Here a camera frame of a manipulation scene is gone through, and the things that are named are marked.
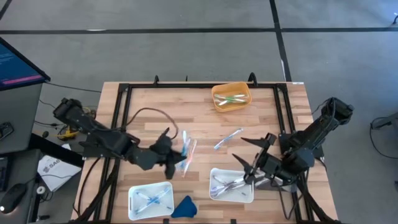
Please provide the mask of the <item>grey table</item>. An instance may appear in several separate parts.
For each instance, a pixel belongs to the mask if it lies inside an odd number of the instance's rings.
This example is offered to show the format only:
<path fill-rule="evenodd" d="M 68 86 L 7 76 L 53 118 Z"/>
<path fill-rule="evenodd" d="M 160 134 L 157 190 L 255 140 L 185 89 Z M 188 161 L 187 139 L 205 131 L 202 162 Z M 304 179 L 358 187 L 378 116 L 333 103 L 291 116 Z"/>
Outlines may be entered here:
<path fill-rule="evenodd" d="M 0 124 L 9 122 L 14 131 L 0 140 L 0 154 L 28 148 L 42 84 L 0 91 Z"/>

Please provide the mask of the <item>black desk beam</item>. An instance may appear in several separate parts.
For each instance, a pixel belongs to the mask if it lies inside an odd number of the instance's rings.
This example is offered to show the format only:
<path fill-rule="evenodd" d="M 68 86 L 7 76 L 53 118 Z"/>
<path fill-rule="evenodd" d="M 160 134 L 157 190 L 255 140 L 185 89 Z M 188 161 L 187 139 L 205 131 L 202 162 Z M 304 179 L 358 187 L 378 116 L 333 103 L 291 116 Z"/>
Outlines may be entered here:
<path fill-rule="evenodd" d="M 34 133 L 30 135 L 29 148 L 40 149 L 45 155 L 60 159 L 63 162 L 80 168 L 84 165 L 83 157 L 80 154 L 55 144 Z"/>

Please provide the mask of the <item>yellow tool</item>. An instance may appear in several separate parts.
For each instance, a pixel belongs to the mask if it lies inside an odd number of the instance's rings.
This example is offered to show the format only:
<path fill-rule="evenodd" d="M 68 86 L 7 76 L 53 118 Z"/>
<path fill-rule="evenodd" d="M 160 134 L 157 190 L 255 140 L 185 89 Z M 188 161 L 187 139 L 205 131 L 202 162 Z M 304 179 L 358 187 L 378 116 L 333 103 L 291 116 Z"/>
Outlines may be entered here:
<path fill-rule="evenodd" d="M 73 129 L 70 126 L 64 126 L 58 132 L 56 137 L 61 141 L 68 141 L 71 139 L 75 139 L 78 133 L 79 132 L 76 129 Z"/>

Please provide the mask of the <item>white plastic bin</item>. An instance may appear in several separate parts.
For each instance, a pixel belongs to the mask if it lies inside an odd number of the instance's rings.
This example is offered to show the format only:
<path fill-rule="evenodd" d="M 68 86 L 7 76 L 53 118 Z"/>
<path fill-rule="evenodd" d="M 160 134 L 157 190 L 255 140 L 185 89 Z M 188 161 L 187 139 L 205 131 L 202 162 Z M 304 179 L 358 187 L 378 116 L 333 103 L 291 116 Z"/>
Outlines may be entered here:
<path fill-rule="evenodd" d="M 166 188 L 170 188 L 170 191 L 160 198 L 160 201 L 170 207 L 171 210 L 168 208 L 159 205 L 159 204 L 152 204 L 147 207 L 142 212 L 135 214 L 134 211 L 139 207 L 145 205 L 147 200 L 141 198 L 140 196 L 136 195 L 136 192 L 143 193 L 149 197 L 156 196 L 161 191 Z M 128 217 L 131 221 L 142 220 L 146 218 L 155 218 L 161 216 L 171 215 L 174 212 L 174 191 L 172 184 L 170 182 L 158 182 L 154 184 L 146 184 L 146 185 L 137 185 L 133 186 L 128 191 Z"/>
<path fill-rule="evenodd" d="M 210 189 L 212 187 L 216 187 L 221 185 L 217 182 L 212 176 L 215 175 L 220 177 L 225 181 L 231 181 L 238 178 L 244 177 L 243 171 L 238 170 L 225 170 L 225 169 L 218 169 L 213 168 L 210 171 L 210 188 L 209 188 L 209 196 L 210 196 Z M 254 200 L 254 184 L 246 184 L 244 187 L 239 188 L 240 191 L 244 192 L 246 196 L 240 194 L 237 190 L 232 190 L 221 194 L 218 197 L 211 197 L 212 200 L 220 200 L 220 201 L 227 201 L 227 202 L 239 202 L 239 203 L 251 203 Z"/>

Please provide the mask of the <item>black keyboard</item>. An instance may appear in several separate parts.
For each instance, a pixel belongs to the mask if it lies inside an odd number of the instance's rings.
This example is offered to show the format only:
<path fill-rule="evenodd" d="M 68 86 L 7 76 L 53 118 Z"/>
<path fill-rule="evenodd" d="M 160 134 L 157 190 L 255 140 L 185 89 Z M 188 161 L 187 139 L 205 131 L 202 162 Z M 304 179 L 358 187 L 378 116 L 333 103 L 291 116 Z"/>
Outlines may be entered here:
<path fill-rule="evenodd" d="M 0 157 L 0 192 L 7 189 L 7 182 L 9 178 L 9 158 Z"/>

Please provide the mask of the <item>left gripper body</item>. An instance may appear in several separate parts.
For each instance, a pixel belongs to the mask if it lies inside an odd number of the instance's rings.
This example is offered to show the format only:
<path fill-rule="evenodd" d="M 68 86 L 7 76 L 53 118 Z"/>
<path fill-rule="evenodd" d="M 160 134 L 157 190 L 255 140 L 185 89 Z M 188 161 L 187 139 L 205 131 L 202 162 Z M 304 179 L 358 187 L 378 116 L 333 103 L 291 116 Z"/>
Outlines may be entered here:
<path fill-rule="evenodd" d="M 172 140 L 167 136 L 170 128 L 167 128 L 151 145 L 150 149 L 157 154 L 157 165 L 165 166 L 164 174 L 166 179 L 171 180 L 175 173 L 176 157 L 172 150 Z"/>

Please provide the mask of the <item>large blue screen monitor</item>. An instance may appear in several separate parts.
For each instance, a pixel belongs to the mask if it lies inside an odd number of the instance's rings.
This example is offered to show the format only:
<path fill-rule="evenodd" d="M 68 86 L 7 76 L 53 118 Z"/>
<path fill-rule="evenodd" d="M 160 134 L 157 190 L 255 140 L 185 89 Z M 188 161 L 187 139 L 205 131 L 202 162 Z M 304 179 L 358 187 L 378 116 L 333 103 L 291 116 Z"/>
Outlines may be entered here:
<path fill-rule="evenodd" d="M 50 81 L 43 70 L 0 37 L 0 91 Z"/>

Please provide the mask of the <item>blue cloth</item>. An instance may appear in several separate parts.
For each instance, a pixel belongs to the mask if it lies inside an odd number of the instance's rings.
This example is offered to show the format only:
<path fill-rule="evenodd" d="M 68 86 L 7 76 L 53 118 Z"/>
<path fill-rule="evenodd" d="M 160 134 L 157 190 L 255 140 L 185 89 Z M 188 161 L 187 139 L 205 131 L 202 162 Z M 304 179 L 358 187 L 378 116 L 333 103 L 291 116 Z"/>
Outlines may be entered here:
<path fill-rule="evenodd" d="M 190 196 L 186 196 L 171 214 L 172 218 L 193 218 L 198 212 Z"/>

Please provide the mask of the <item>clear plastic bags pile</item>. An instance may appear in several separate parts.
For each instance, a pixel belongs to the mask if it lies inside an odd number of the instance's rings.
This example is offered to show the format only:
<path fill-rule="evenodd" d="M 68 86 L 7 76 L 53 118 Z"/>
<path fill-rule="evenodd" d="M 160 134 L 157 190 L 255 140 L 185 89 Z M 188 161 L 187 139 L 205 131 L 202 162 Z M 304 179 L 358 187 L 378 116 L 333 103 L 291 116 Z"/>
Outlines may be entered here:
<path fill-rule="evenodd" d="M 246 185 L 243 178 L 238 178 L 238 179 L 231 180 L 231 181 L 225 181 L 217 176 L 214 176 L 213 178 L 222 184 L 221 190 L 224 190 L 224 191 L 237 189 L 237 188 L 240 188 L 240 187 Z"/>
<path fill-rule="evenodd" d="M 188 171 L 189 165 L 192 163 L 193 160 L 193 155 L 195 153 L 195 149 L 197 147 L 197 140 L 189 140 L 189 144 L 187 145 L 187 152 L 186 152 L 186 159 L 183 162 L 182 165 L 182 177 L 186 176 L 186 173 Z"/>

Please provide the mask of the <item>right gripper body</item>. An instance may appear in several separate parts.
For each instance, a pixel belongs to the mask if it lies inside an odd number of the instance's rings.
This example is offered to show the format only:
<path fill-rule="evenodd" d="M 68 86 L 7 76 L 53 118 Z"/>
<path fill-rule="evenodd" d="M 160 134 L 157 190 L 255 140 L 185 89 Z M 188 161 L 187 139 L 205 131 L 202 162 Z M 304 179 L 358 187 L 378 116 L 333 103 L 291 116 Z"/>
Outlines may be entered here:
<path fill-rule="evenodd" d="M 253 163 L 251 164 L 253 169 L 250 174 L 244 175 L 244 181 L 247 184 L 253 184 L 257 175 L 264 175 L 268 179 L 274 179 L 278 177 L 284 182 L 287 181 L 285 177 L 281 176 L 282 162 L 279 158 L 268 153 L 269 148 L 275 143 L 277 137 L 272 133 L 267 133 L 264 139 L 268 140 L 269 145 L 266 147 L 260 147 L 261 150 L 256 154 Z"/>

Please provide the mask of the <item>orange plastic bin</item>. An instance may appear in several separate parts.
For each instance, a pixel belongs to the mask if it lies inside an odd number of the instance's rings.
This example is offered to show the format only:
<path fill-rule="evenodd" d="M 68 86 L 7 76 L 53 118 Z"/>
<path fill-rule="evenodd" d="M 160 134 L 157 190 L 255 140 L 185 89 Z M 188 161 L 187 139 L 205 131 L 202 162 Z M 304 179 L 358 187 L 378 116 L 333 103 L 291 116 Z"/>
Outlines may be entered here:
<path fill-rule="evenodd" d="M 233 82 L 222 85 L 216 85 L 211 89 L 211 94 L 213 97 L 215 109 L 220 113 L 243 109 L 252 102 L 252 96 L 251 92 L 249 91 L 249 86 L 245 82 Z M 214 97 L 215 94 L 225 95 L 225 96 L 246 95 L 246 97 L 244 98 L 246 100 L 246 104 L 231 103 L 223 106 L 218 106 L 215 103 L 215 97 Z"/>

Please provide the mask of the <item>white cardboard box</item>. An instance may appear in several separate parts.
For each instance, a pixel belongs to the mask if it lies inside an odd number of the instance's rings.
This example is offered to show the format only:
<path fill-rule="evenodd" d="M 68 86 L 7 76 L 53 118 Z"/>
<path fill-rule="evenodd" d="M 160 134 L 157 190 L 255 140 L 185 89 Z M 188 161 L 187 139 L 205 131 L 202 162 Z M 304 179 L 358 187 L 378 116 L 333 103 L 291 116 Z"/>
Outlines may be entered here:
<path fill-rule="evenodd" d="M 57 191 L 81 171 L 79 166 L 49 156 L 43 151 L 41 153 L 42 157 L 39 160 L 37 172 L 51 192 Z"/>

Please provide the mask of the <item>black controller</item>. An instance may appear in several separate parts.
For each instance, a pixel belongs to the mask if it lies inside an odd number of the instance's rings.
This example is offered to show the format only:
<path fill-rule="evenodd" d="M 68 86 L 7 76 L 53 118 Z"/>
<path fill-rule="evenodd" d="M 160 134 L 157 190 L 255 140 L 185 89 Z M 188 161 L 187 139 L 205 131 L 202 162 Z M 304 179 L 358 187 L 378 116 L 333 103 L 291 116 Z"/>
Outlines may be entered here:
<path fill-rule="evenodd" d="M 10 122 L 4 122 L 0 124 L 0 140 L 9 136 L 14 132 L 14 128 Z"/>

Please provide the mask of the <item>black computer mouse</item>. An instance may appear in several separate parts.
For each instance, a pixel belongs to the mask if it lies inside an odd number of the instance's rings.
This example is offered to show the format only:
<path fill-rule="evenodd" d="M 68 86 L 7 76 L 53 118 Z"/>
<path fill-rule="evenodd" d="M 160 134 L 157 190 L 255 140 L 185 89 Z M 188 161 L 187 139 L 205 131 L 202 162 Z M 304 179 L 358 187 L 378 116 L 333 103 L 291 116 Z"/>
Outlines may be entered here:
<path fill-rule="evenodd" d="M 27 191 L 27 184 L 18 183 L 13 185 L 0 201 L 0 212 L 8 214 L 13 212 L 21 202 Z"/>

